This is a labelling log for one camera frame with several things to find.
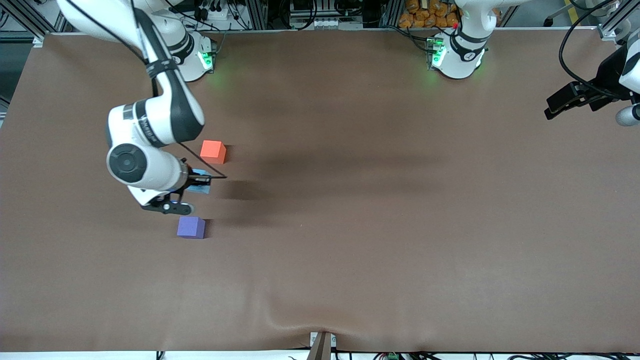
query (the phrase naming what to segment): blue object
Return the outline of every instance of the blue object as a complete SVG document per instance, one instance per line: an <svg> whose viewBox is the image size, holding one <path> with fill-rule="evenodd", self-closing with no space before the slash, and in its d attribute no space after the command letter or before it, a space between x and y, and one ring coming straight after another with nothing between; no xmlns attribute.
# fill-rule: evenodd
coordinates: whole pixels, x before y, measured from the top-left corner
<svg viewBox="0 0 640 360"><path fill-rule="evenodd" d="M205 222L199 217L180 217L178 236L184 239L204 239Z"/></svg>
<svg viewBox="0 0 640 360"><path fill-rule="evenodd" d="M199 168L195 168L193 169L193 172L198 174L198 175L209 175L211 176L210 173L204 171L204 170L200 170ZM205 193L205 194L209 194L209 190L211 189L211 186L209 185L191 185L188 188L186 188L185 190L187 190L188 192L192 192L192 193Z"/></svg>

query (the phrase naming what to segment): electrical cable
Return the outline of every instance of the electrical cable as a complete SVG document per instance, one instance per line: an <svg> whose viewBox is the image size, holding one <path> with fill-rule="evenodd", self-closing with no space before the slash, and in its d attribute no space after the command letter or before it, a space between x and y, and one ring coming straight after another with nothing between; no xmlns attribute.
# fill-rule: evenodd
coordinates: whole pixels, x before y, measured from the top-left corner
<svg viewBox="0 0 640 360"><path fill-rule="evenodd" d="M222 45L225 43L225 38L227 37L227 32L229 30L226 30L225 33L222 34L222 40L220 40L220 45L218 46L218 50L216 50L216 55L222 51Z"/></svg>
<svg viewBox="0 0 640 360"><path fill-rule="evenodd" d="M137 51L135 51L135 49L133 49L133 47L131 47L131 45L127 44L124 40L122 40L122 38L120 38L118 35L114 34L113 31L109 30L108 28L106 28L104 25L102 25L101 23L99 23L97 20L95 20L91 15L87 14L84 10L82 10L78 5L76 5L72 0L67 0L67 2L73 7L75 8L79 13L81 13L82 15L84 15L87 19L91 20L94 24L96 24L99 28L103 29L104 31L106 31L109 35L111 35L112 37L116 38L119 42L122 43L122 45L126 46L127 49L129 49L132 53L134 53L136 55L136 57L145 65L148 64L148 62L146 61L146 59L144 59L140 54L138 54ZM209 165L206 161L204 161L203 158L201 158L198 154L196 154L193 150L191 150L187 145L184 145L183 143L179 142L178 144L180 144L180 146L182 146L183 148L185 148L188 152L190 152L196 159L200 160L204 165L206 165L208 168L210 168L211 170L213 170L214 172L216 172L218 175L220 176L211 176L211 179L226 179L227 176L225 174L222 174L220 171L216 170L214 167L212 167L211 165ZM158 353L161 353L161 357L157 357L158 360L160 360L162 358L162 356L164 356L164 352L156 352L156 356L158 355Z"/></svg>
<svg viewBox="0 0 640 360"><path fill-rule="evenodd" d="M8 13L6 13L4 10L2 11L2 14L0 15L0 28L2 28L4 25L6 25L6 22L9 21L9 17L10 15Z"/></svg>
<svg viewBox="0 0 640 360"><path fill-rule="evenodd" d="M573 71L571 71L569 69L569 67L566 65L566 63L564 62L564 47L566 45L567 40L569 39L569 36L571 35L571 33L573 32L573 30L578 26L578 24L583 21L584 19L587 18L587 16L591 15L594 11L601 9L605 6L607 6L608 3L604 2L604 3L600 3L599 5L594 6L593 8L591 8L589 11L587 11L586 13L584 13L584 15L582 15L581 17L578 18L578 20L576 20L575 23L573 23L571 25L571 27L569 28L569 30L566 32L566 34L564 35L564 38L562 40L562 43L560 44L560 50L558 50L558 59L560 60L560 66L562 66L563 70L569 75L571 76L573 79L577 80L580 84L582 84L583 86L598 92L599 94L606 96L606 97L610 97L611 99L620 99L620 97L608 90L605 89L601 89L598 88L597 86L594 86L592 84L589 84L585 79L582 79L581 77L579 77L578 75L576 75L576 73L574 73Z"/></svg>
<svg viewBox="0 0 640 360"><path fill-rule="evenodd" d="M201 23L201 24L203 24L203 25L209 26L211 29L215 29L216 31L222 31L222 30L218 29L217 27L215 27L215 26L213 26L213 25L211 25L211 24L207 24L207 23L206 23L206 22L204 22L204 21L198 20L198 19L194 18L193 16L189 16L189 15L187 15L187 14L183 13L182 11L180 11L180 10L176 9L174 5L171 5L171 3L169 2L169 0L164 0L164 1L166 2L166 4L167 4L167 5L169 5L169 7L170 7L171 9L173 9L175 12L179 13L180 15L182 15L182 16L184 16L184 17L186 17L186 18L189 18L189 19L191 19L191 20L193 20L193 21L195 21L195 22L199 22L199 23Z"/></svg>
<svg viewBox="0 0 640 360"><path fill-rule="evenodd" d="M339 3L341 3L341 2L342 2L342 0L335 0L335 1L333 2L333 9L334 9L337 13L339 13L340 15L342 15L342 16L356 16L356 15L360 15L360 14L362 13L362 6L363 6L363 3L360 3L360 7L359 7L357 10L355 10L355 11L354 11L354 12L352 12L352 13L349 13L349 12L347 11L347 7L346 7L346 6L344 7L344 10L340 10L340 9L339 9L338 4L339 4Z"/></svg>
<svg viewBox="0 0 640 360"><path fill-rule="evenodd" d="M410 37L410 36L411 36L411 37L413 37L413 38L414 38L414 39L416 39L416 40L420 40L420 41L426 41L426 40L427 40L427 38L417 37L417 36L415 36L415 35L411 35L411 34L407 35L407 33L405 33L404 31L402 31L402 29L398 28L397 26L393 26L393 25L386 25L386 26L385 26L385 28L390 28L390 29L396 30L398 33L400 33L400 34L401 34L402 36L404 36L404 37Z"/></svg>
<svg viewBox="0 0 640 360"><path fill-rule="evenodd" d="M446 31L444 31L444 29L442 29L442 28L440 28L440 27L438 27L438 26L435 26L435 25L434 25L433 27L434 27L434 28L436 28L436 29L438 29L438 30L440 30L440 32L441 32L441 33L443 33L443 34L447 35L448 37L455 37L455 32L456 32L456 30L455 30L455 29L453 30L453 32L452 32L451 34L448 34Z"/></svg>
<svg viewBox="0 0 640 360"><path fill-rule="evenodd" d="M278 9L278 13L279 13L279 16L280 16L280 21L282 21L282 25L284 25L284 27L287 28L287 29L291 29L291 25L289 24L289 21L287 21L284 18L284 14L286 13L284 6L285 6L286 2L287 2L287 0L281 0L280 1L280 7Z"/></svg>
<svg viewBox="0 0 640 360"><path fill-rule="evenodd" d="M138 41L140 41L140 46L142 46L142 44L144 44L144 41L142 41L142 35L140 34L140 32L138 31L138 16L136 15L136 5L133 3L133 0L130 1L131 4L131 13L133 15L133 21L136 23L136 32L138 34ZM143 53L143 57L145 59L145 64L149 63L149 58L146 54L146 52L144 51L144 49L142 49L142 53ZM156 79L152 78L151 79L151 92L153 94L154 97L158 96L158 85L156 83Z"/></svg>
<svg viewBox="0 0 640 360"><path fill-rule="evenodd" d="M206 161L204 161L203 158L200 157L200 155L196 154L193 150L191 150L187 145L184 145L183 143L179 142L178 145L182 146L183 148L185 148L188 152L191 153L191 155L193 155L196 159L200 160L204 165L207 165L207 167L211 170L213 170L215 173L217 173L220 176L211 176L211 179L226 179L227 176L225 174L222 174L220 171L216 170L216 168L212 167L211 165L209 165Z"/></svg>
<svg viewBox="0 0 640 360"><path fill-rule="evenodd" d="M316 0L309 0L309 5L309 20L302 28L298 29L298 31L308 28L314 23L314 21L316 21L316 15L318 14L318 5L316 4Z"/></svg>
<svg viewBox="0 0 640 360"><path fill-rule="evenodd" d="M573 5L574 8L578 8L578 9L584 10L586 12L590 11L591 9L593 9L593 8L587 8L585 6L582 6L582 5L578 4L578 3L576 3L575 0L569 0L569 2L571 3L571 5Z"/></svg>
<svg viewBox="0 0 640 360"><path fill-rule="evenodd" d="M227 0L227 6L229 7L229 10L231 11L231 4L234 5L234 8L236 9L236 15L234 16L234 19L236 20L236 22L238 23L238 25L242 26L243 29L245 30L250 30L249 29L249 25L247 25L244 22L244 19L242 18L242 13L240 13L240 10L238 10L238 4L236 3L235 0Z"/></svg>
<svg viewBox="0 0 640 360"><path fill-rule="evenodd" d="M424 51L425 53L428 53L429 50L425 49L424 47L420 46L420 44L418 44L417 41L415 41L415 39L413 38L413 36L411 35L411 33L409 32L409 29L407 28L406 30L406 34L407 36L409 36L409 38L411 39L411 41L413 42L413 44L420 50Z"/></svg>

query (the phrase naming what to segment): orange cube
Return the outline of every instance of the orange cube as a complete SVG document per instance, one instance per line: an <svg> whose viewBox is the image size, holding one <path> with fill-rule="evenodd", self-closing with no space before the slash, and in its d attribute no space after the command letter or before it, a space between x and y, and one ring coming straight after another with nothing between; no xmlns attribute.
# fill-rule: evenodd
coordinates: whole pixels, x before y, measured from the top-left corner
<svg viewBox="0 0 640 360"><path fill-rule="evenodd" d="M209 164L224 164L227 148L219 141L204 140L200 157Z"/></svg>

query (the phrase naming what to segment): robotic arm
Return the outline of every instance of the robotic arm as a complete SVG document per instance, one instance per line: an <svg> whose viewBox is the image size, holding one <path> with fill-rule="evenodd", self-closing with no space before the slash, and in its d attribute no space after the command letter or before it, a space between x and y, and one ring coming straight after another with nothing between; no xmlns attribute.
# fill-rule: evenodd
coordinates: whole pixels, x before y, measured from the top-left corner
<svg viewBox="0 0 640 360"><path fill-rule="evenodd" d="M114 0L96 0L83 1L72 0L73 4L80 6L83 11L88 13L94 19L98 19L100 24L111 31L128 28L124 34L119 31L117 35L123 35L127 43L134 45L126 35L135 35L134 23L123 24L120 22L119 15L124 14L122 7L131 9L130 1L114 1ZM185 81L194 81L202 77L207 72L213 71L213 62L215 59L216 42L210 38L204 37L196 31L188 32L182 25L182 21L172 12L168 11L167 6L173 6L182 2L182 0L134 0L134 6L143 10L154 26L159 31L160 37L164 40L165 45L169 49L173 60L178 64L180 73ZM59 0L60 10L65 14L65 18L69 20L77 29L95 38L102 40L118 42L107 31L77 11L66 0Z"/></svg>
<svg viewBox="0 0 640 360"><path fill-rule="evenodd" d="M631 101L632 105L620 110L616 122L622 126L640 124L640 29L633 32L626 46L619 47L600 66L595 78L587 86L572 81L547 99L547 120L560 113L585 105L591 111L619 100Z"/></svg>
<svg viewBox="0 0 640 360"><path fill-rule="evenodd" d="M435 36L435 54L431 66L442 74L463 79L480 66L484 45L495 29L494 8L514 6L529 0L456 0L462 11L460 25L448 33Z"/></svg>
<svg viewBox="0 0 640 360"><path fill-rule="evenodd" d="M109 30L148 58L147 73L157 79L163 94L109 112L107 168L127 185L143 209L190 214L193 207L181 202L184 189L192 184L209 184L211 176L195 174L184 160L161 148L195 139L204 126L204 115L153 21L144 11L132 9L129 0L58 3L65 15L71 13L77 19L84 12L105 27L109 19L117 19L118 25L109 26ZM179 195L178 201L171 200L173 193Z"/></svg>

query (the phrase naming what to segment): green indicator light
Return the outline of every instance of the green indicator light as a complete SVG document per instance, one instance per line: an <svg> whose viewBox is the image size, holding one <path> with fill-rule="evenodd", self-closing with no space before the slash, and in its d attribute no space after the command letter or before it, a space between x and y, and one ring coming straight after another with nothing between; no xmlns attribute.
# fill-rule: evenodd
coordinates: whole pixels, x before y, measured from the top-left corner
<svg viewBox="0 0 640 360"><path fill-rule="evenodd" d="M447 47L442 45L439 50L433 55L433 66L439 67L442 65L442 60L444 56L447 54Z"/></svg>
<svg viewBox="0 0 640 360"><path fill-rule="evenodd" d="M207 53L201 53L200 51L198 52L198 57L200 58L200 62L202 62L202 66L205 69L210 69L211 68L211 55L207 54Z"/></svg>

